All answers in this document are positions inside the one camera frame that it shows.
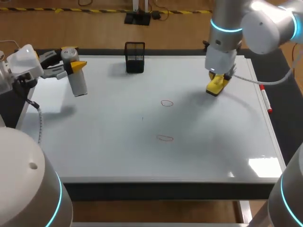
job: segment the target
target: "red circle drawing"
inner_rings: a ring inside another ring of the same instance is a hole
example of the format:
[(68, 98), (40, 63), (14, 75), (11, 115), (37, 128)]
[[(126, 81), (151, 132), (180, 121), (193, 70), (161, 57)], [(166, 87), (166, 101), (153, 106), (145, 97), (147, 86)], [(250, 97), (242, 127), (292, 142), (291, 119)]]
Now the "red circle drawing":
[(161, 105), (169, 107), (169, 106), (174, 105), (174, 103), (172, 101), (170, 101), (170, 100), (162, 100), (161, 101)]
[(174, 138), (170, 136), (163, 136), (163, 135), (157, 135), (157, 139), (165, 141), (165, 142), (172, 142)]

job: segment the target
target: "whiteboard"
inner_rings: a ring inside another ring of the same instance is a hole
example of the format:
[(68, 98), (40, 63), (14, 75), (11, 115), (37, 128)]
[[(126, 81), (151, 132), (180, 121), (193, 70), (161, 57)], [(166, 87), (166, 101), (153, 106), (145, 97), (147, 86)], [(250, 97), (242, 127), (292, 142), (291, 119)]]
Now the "whiteboard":
[[(258, 85), (232, 78), (218, 96), (205, 56), (146, 56), (127, 74), (124, 56), (81, 56), (88, 95), (67, 78), (40, 79), (42, 149), (64, 183), (274, 183), (284, 162)], [(237, 75), (256, 79), (237, 56)], [(37, 140), (33, 107), (19, 127)]]

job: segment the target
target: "black table frame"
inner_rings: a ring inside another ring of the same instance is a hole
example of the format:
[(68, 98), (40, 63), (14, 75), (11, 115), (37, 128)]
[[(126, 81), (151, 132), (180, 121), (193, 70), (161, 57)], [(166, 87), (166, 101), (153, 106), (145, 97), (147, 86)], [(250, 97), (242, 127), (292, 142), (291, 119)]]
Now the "black table frame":
[[(49, 50), (37, 50), (42, 54)], [(124, 50), (79, 49), (80, 55), (123, 55)], [(146, 55), (205, 55), (203, 50), (146, 50)], [(282, 51), (257, 55), (240, 50), (252, 61), (259, 81), (276, 81), (289, 70)], [(273, 113), (270, 120), (286, 164), (303, 142), (303, 96), (291, 76), (276, 86), (266, 86)], [(24, 101), (13, 92), (0, 96), (0, 114), (8, 127), (15, 128)], [(268, 199), (273, 183), (66, 183), (73, 201), (112, 200), (260, 200)]]

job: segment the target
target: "marker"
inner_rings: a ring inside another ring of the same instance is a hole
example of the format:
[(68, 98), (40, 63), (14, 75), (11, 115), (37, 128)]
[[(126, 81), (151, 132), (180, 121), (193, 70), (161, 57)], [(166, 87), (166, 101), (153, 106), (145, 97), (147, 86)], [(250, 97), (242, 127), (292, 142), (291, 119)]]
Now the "marker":
[(262, 94), (262, 97), (263, 97), (263, 101), (265, 103), (265, 107), (267, 109), (267, 112), (269, 114), (271, 114), (273, 112), (273, 109), (271, 108), (270, 106), (270, 102), (268, 100), (268, 97), (267, 97), (267, 94), (266, 94), (266, 91), (264, 89), (264, 86), (263, 85), (259, 85), (260, 86), (260, 90), (261, 90), (261, 94)]

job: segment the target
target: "blue led ring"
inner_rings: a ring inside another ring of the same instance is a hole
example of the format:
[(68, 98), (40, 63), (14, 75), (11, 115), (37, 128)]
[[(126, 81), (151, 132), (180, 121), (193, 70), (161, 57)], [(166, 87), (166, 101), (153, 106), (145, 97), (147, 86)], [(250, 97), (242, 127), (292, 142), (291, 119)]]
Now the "blue led ring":
[(288, 204), (287, 204), (287, 202), (286, 202), (286, 199), (285, 199), (284, 193), (283, 193), (283, 187), (282, 187), (283, 184), (282, 184), (282, 182), (283, 182), (283, 175), (282, 175), (282, 177), (281, 177), (281, 195), (282, 195), (283, 202), (284, 202), (284, 204), (285, 204), (285, 206), (286, 206), (288, 212), (289, 212), (290, 215), (293, 217), (293, 219), (294, 219), (301, 227), (303, 227), (302, 222), (294, 215), (294, 213), (291, 211), (291, 209), (289, 208), (289, 206), (288, 206)]
[(295, 19), (295, 17), (294, 17), (294, 14), (292, 13), (292, 11), (290, 11), (290, 10), (284, 8), (283, 6), (278, 6), (278, 7), (281, 8), (281, 9), (284, 9), (284, 10), (287, 11), (287, 12), (290, 12), (291, 17), (292, 17), (292, 19), (293, 19), (293, 21), (294, 21), (294, 34), (293, 34), (293, 36), (291, 37), (291, 40), (292, 40), (292, 39), (295, 37), (295, 34), (297, 33), (297, 30), (298, 30), (297, 21), (296, 21), (296, 19)]
[(211, 23), (211, 25), (212, 25), (215, 29), (217, 29), (217, 30), (219, 30), (219, 31), (222, 31), (222, 32), (230, 32), (230, 33), (231, 33), (231, 32), (239, 32), (239, 31), (242, 31), (242, 28), (235, 29), (235, 30), (227, 30), (227, 29), (220, 28), (220, 27), (218, 27), (217, 25), (214, 24), (213, 19), (210, 20), (210, 23)]
[(58, 174), (57, 174), (57, 177), (58, 177), (59, 184), (60, 184), (60, 196), (59, 196), (59, 201), (58, 201), (57, 208), (56, 208), (56, 210), (55, 210), (55, 212), (54, 212), (52, 218), (49, 220), (49, 222), (47, 223), (47, 225), (46, 225), (45, 227), (49, 227), (49, 226), (52, 224), (53, 220), (55, 219), (55, 217), (56, 217), (56, 215), (57, 215), (57, 213), (58, 213), (58, 210), (59, 210), (59, 207), (60, 207), (60, 204), (61, 204), (61, 199), (62, 199), (62, 183), (61, 183), (61, 180), (60, 180)]

